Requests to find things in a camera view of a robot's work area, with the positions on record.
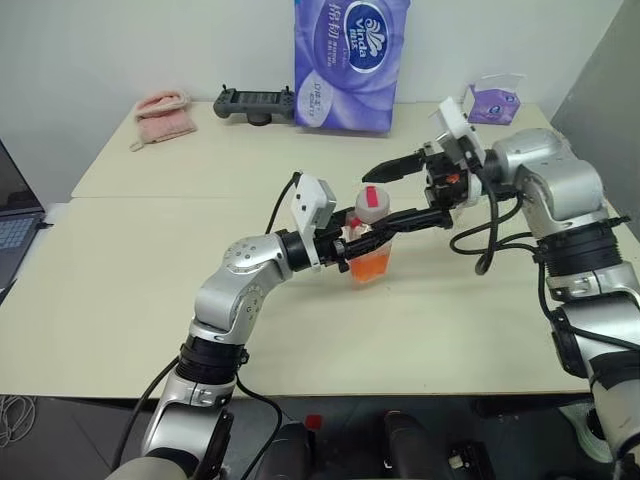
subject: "black game controller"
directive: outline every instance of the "black game controller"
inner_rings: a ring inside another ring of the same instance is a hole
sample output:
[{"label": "black game controller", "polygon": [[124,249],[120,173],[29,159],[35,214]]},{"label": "black game controller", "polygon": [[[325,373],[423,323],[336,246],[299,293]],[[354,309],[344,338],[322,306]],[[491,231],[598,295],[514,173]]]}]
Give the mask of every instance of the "black game controller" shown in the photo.
[{"label": "black game controller", "polygon": [[271,123],[273,113],[287,120],[293,119],[294,98],[288,86],[280,92],[243,92],[222,85],[213,111],[220,118],[227,118],[232,113],[245,113],[251,125],[261,127]]}]

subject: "tissue box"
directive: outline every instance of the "tissue box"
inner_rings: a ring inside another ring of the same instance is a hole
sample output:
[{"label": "tissue box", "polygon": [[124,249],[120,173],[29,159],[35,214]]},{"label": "tissue box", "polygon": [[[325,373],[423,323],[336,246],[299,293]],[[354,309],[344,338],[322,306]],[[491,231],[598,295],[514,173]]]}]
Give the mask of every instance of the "tissue box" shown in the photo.
[{"label": "tissue box", "polygon": [[409,0],[295,0],[296,123],[387,132]]},{"label": "tissue box", "polygon": [[462,102],[462,109],[470,123],[510,125],[520,108],[520,99],[515,92],[489,89],[477,91],[469,85]]}]

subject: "tabletop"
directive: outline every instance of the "tabletop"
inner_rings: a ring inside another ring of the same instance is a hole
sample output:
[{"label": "tabletop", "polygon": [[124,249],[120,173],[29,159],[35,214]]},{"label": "tabletop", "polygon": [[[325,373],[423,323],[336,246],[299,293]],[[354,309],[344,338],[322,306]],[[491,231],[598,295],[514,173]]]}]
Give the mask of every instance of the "tabletop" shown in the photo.
[{"label": "tabletop", "polygon": [[[392,198],[393,209],[415,206],[424,199]],[[270,207],[74,199],[0,308],[0,391],[137,397],[177,354],[225,248],[262,232]],[[371,285],[354,287],[335,266],[296,274],[265,302],[244,382],[269,395],[587,391],[558,363],[530,255],[499,252],[478,277],[475,258],[448,249],[487,216],[483,202],[453,231],[397,236],[388,274]],[[288,223],[283,214],[277,225]],[[501,234],[525,229],[518,215]],[[637,269],[638,243],[625,226],[616,233]]]},{"label": "tabletop", "polygon": [[[73,191],[74,197],[228,197],[269,201],[294,170],[324,178],[338,198],[353,197],[370,168],[413,153],[436,132],[429,115],[437,103],[399,104],[387,135],[327,132],[273,123],[254,127],[243,115],[226,120],[212,104],[196,102],[189,113],[198,131],[131,152],[136,126],[129,114]],[[551,128],[540,109],[521,106],[510,126],[476,125],[486,147],[524,128]],[[419,194],[424,177],[391,184],[395,198]]]}]

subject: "vinda logo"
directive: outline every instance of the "vinda logo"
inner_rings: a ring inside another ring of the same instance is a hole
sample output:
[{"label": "vinda logo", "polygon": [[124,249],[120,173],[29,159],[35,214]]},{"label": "vinda logo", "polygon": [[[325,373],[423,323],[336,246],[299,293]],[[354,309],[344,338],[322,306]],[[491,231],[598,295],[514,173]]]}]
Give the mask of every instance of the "vinda logo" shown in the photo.
[{"label": "vinda logo", "polygon": [[369,73],[387,53],[389,33],[382,12],[371,3],[353,2],[344,16],[349,63],[357,72]]}]

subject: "pink towel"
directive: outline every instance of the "pink towel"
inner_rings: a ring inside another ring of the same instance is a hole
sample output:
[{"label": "pink towel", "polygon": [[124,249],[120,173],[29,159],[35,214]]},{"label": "pink towel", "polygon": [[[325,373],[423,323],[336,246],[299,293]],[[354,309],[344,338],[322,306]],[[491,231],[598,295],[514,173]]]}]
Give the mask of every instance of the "pink towel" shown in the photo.
[{"label": "pink towel", "polygon": [[140,150],[147,143],[157,143],[197,130],[185,107],[189,96],[181,90],[158,92],[136,106],[134,119],[138,124],[138,141],[129,148]]}]

